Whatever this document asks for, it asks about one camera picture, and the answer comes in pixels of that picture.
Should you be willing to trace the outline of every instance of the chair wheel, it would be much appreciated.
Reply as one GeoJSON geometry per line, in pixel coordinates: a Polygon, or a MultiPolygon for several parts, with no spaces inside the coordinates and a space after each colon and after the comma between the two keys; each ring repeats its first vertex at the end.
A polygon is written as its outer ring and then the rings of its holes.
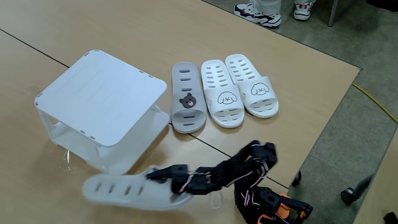
{"type": "Polygon", "coordinates": [[[341,199],[347,205],[351,205],[351,203],[356,201],[356,198],[354,198],[353,192],[354,192],[354,189],[352,189],[351,187],[348,187],[347,189],[345,189],[344,191],[342,191],[340,193],[341,199]]]}
{"type": "Polygon", "coordinates": [[[296,174],[296,176],[294,177],[294,180],[293,180],[293,182],[292,182],[292,186],[293,186],[293,187],[297,186],[298,184],[300,184],[300,181],[301,181],[301,171],[299,171],[299,172],[296,174]]]}

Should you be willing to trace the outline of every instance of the gray carpet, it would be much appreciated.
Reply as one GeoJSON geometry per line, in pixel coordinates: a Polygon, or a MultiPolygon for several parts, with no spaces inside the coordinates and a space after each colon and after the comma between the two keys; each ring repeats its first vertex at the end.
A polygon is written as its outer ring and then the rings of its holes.
{"type": "MultiPolygon", "coordinates": [[[[206,0],[233,11],[240,0],[206,0]]],[[[293,18],[293,0],[282,0],[282,24],[274,32],[363,68],[355,83],[398,117],[398,13],[365,1],[341,1],[328,27],[332,1],[320,0],[306,22],[293,18]]],[[[352,223],[361,200],[351,206],[340,192],[372,174],[397,125],[367,96],[351,87],[304,162],[303,180],[289,195],[313,205],[306,223],[352,223]]]]}

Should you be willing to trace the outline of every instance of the sneaker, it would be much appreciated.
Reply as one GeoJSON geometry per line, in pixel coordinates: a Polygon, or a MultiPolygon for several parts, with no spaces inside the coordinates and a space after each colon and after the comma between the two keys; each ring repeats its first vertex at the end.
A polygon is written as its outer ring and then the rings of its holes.
{"type": "Polygon", "coordinates": [[[256,9],[255,3],[255,1],[251,1],[248,4],[237,4],[234,8],[235,15],[269,28],[275,28],[280,25],[282,19],[279,13],[264,14],[256,9]]]}
{"type": "Polygon", "coordinates": [[[306,2],[304,4],[296,4],[296,9],[294,10],[294,18],[296,20],[306,21],[311,16],[311,8],[313,2],[306,2]]]}

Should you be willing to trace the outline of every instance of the white shoe rack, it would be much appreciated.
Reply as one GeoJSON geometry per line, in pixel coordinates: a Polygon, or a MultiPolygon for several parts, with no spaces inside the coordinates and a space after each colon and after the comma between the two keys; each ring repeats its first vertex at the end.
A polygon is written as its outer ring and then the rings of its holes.
{"type": "Polygon", "coordinates": [[[156,105],[166,87],[92,50],[40,93],[35,106],[56,145],[105,173],[125,174],[169,123],[156,105]]]}

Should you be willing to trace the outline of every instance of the cartoon dog print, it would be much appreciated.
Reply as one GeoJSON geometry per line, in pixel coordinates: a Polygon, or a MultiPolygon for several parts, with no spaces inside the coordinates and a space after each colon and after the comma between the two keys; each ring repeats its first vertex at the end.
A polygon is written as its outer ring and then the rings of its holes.
{"type": "Polygon", "coordinates": [[[231,103],[233,103],[233,102],[236,102],[237,100],[238,100],[238,99],[237,99],[237,97],[235,96],[235,94],[231,93],[230,91],[225,91],[225,92],[222,92],[222,93],[218,96],[217,102],[218,102],[219,104],[228,105],[228,104],[231,104],[231,103]]]}
{"type": "Polygon", "coordinates": [[[269,92],[269,88],[266,84],[264,83],[256,83],[254,86],[251,88],[251,94],[252,95],[264,95],[267,92],[269,92]]]}

